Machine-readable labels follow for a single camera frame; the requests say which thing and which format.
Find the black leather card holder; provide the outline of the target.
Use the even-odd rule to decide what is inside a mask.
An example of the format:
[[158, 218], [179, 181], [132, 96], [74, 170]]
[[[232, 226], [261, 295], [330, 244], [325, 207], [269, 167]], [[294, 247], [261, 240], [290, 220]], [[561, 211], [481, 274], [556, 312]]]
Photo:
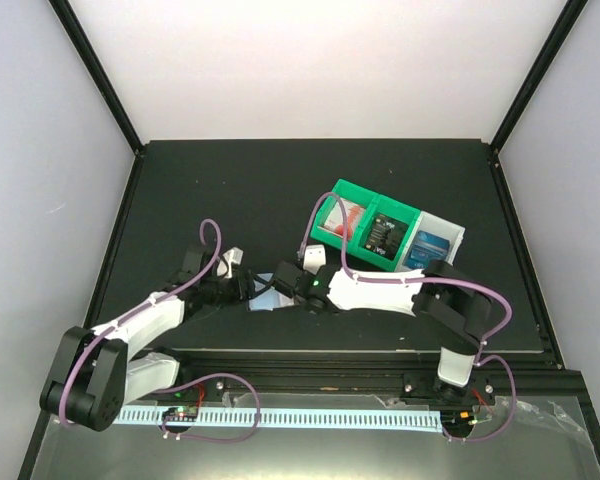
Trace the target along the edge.
[[272, 273], [257, 274], [254, 279], [254, 297], [248, 301], [248, 309], [256, 311], [273, 311], [276, 309], [292, 307], [295, 301], [268, 285]]

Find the blue card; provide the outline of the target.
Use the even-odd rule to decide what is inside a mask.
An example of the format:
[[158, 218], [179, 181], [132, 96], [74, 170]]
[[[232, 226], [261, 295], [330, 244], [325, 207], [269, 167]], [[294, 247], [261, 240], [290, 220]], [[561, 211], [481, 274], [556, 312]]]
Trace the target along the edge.
[[445, 260], [450, 242], [426, 231], [418, 231], [409, 248], [404, 265], [412, 270], [424, 269], [433, 260]]

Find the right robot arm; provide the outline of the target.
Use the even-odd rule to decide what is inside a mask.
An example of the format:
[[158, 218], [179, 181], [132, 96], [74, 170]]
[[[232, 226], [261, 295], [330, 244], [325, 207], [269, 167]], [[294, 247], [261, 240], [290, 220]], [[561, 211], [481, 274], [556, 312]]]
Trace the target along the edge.
[[449, 263], [435, 260], [424, 269], [394, 273], [324, 265], [312, 273], [283, 262], [273, 273], [271, 286], [316, 313], [376, 310], [423, 320], [440, 346], [431, 396], [458, 405], [470, 392], [492, 301], [480, 285]]

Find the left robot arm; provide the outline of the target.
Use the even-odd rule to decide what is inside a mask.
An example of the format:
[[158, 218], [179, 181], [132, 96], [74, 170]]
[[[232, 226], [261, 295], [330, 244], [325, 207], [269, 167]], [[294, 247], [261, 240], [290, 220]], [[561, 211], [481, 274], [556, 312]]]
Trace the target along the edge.
[[67, 330], [44, 382], [40, 408], [103, 431], [128, 403], [158, 390], [173, 399], [187, 397], [195, 384], [193, 372], [165, 347], [146, 349], [207, 306], [248, 300], [254, 286], [241, 267], [243, 255], [233, 247], [215, 258], [211, 250], [193, 245], [164, 290], [107, 323]]

